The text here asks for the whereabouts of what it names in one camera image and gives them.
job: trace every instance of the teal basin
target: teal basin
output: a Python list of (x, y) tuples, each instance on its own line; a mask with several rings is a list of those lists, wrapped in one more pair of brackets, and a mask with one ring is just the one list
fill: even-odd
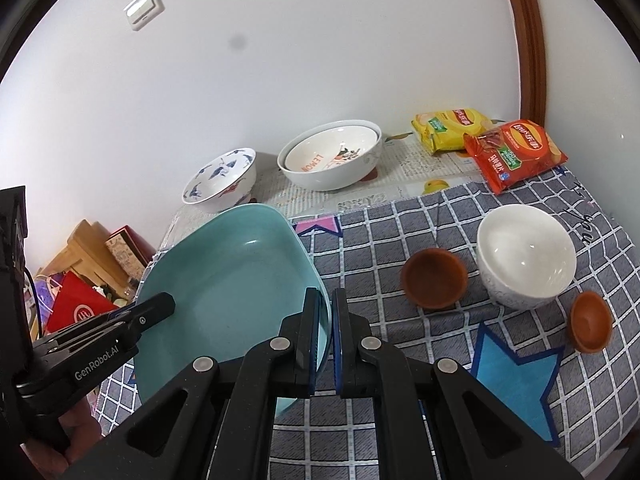
[[(235, 359), (277, 336), (282, 319), (302, 311), (307, 287), (324, 297), (320, 369), (330, 342), (329, 298), (289, 222), (272, 207), (246, 204), (203, 225), (156, 263), (140, 290), (139, 301), (163, 291), (175, 300), (175, 313), (138, 343), (140, 399), (145, 402), (197, 357)], [(292, 402), (279, 399), (276, 411)]]

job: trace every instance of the bowl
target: bowl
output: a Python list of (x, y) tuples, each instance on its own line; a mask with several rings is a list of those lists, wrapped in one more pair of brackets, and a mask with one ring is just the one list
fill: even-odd
[(465, 264), (450, 251), (431, 248), (411, 256), (402, 266), (400, 282), (404, 294), (427, 310), (447, 308), (466, 291)]
[(198, 170), (184, 187), (182, 202), (205, 213), (219, 213), (249, 202), (255, 177), (254, 150), (231, 150)]
[(476, 255), (491, 300), (516, 310), (553, 301), (575, 274), (571, 237), (558, 220), (529, 205), (490, 211), (478, 227)]
[[(142, 283), (139, 301), (168, 292), (175, 312), (138, 343), (141, 400), (197, 357), (235, 359), (277, 336), (282, 319), (302, 311), (307, 287), (320, 290), (324, 299), (317, 353), (321, 370), (329, 351), (330, 303), (300, 238), (264, 204), (220, 213), (168, 251)], [(278, 412), (292, 402), (279, 400)]]
[[(358, 126), (357, 130), (352, 130), (348, 128), (348, 126)], [(364, 150), (364, 143), (362, 145), (356, 145), (356, 147), (352, 147), (349, 144), (348, 133), (354, 132), (357, 138), (362, 139), (366, 137), (370, 139), (370, 134), (364, 134), (364, 130), (362, 127), (368, 128), (369, 130), (373, 130), (376, 134), (375, 143), (370, 146), (368, 149)], [(334, 136), (338, 136), (338, 134), (342, 135), (341, 142), (344, 142), (344, 146), (347, 147), (347, 152), (352, 152), (357, 149), (360, 151), (355, 156), (347, 157), (348, 160), (340, 160), (339, 164), (333, 164), (328, 168), (322, 168), (320, 170), (315, 171), (303, 171), (304, 166), (299, 166), (298, 170), (295, 168), (290, 169), (287, 167), (288, 156), (293, 150), (302, 142), (306, 141), (312, 136), (316, 134), (320, 134), (321, 132), (325, 132), (326, 130), (335, 130), (334, 133), (327, 133), (327, 137), (321, 136), (319, 139), (328, 139), (329, 136), (335, 138)], [(306, 189), (310, 189), (313, 191), (329, 191), (333, 189), (340, 189), (343, 187), (350, 186), (351, 184), (355, 184), (357, 181), (366, 177), (375, 167), (378, 161), (380, 160), (380, 154), (382, 153), (382, 131), (380, 127), (374, 123), (369, 121), (361, 121), (361, 120), (348, 120), (348, 121), (337, 121), (335, 123), (322, 124), (321, 126), (316, 126), (310, 130), (307, 130), (305, 133), (297, 136), (295, 139), (290, 141), (280, 152), (278, 155), (278, 166), (282, 170), (282, 173), (297, 186), (304, 187)], [(337, 147), (338, 144), (331, 144), (333, 147)], [(300, 148), (300, 151), (297, 153), (303, 153), (307, 148)], [(328, 152), (327, 157), (332, 156), (335, 158), (340, 152), (338, 150), (335, 154), (331, 154)], [(291, 159), (291, 163), (293, 164), (293, 160), (296, 162), (300, 161), (298, 158)]]
[(378, 134), (366, 126), (330, 128), (303, 140), (285, 158), (291, 171), (322, 171), (340, 166), (367, 153), (378, 142)]
[(592, 290), (575, 298), (569, 312), (567, 333), (578, 352), (600, 352), (611, 339), (613, 316), (609, 305)]

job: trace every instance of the red paper bag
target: red paper bag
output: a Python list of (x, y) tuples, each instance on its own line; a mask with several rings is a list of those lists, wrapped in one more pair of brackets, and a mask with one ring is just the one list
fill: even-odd
[(53, 312), (47, 322), (47, 331), (61, 328), (115, 310), (117, 307), (98, 294), (74, 273), (68, 272), (62, 280), (60, 291), (53, 303)]

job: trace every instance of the black cable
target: black cable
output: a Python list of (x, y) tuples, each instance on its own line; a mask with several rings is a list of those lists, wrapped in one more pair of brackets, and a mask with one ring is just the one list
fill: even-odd
[(31, 291), (33, 292), (33, 299), (36, 302), (36, 318), (38, 319), (38, 339), (42, 337), (42, 318), (40, 317), (40, 298), (38, 298), (38, 293), (36, 292), (36, 286), (33, 283), (33, 278), (31, 277), (31, 273), (27, 267), (24, 268), (24, 273), (27, 275), (29, 279), (29, 285), (31, 285)]

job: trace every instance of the brown wooden trim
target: brown wooden trim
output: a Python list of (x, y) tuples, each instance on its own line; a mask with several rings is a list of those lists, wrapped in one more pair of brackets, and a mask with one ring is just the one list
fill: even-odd
[(520, 57), (520, 118), (544, 126), (546, 54), (538, 0), (510, 1)]

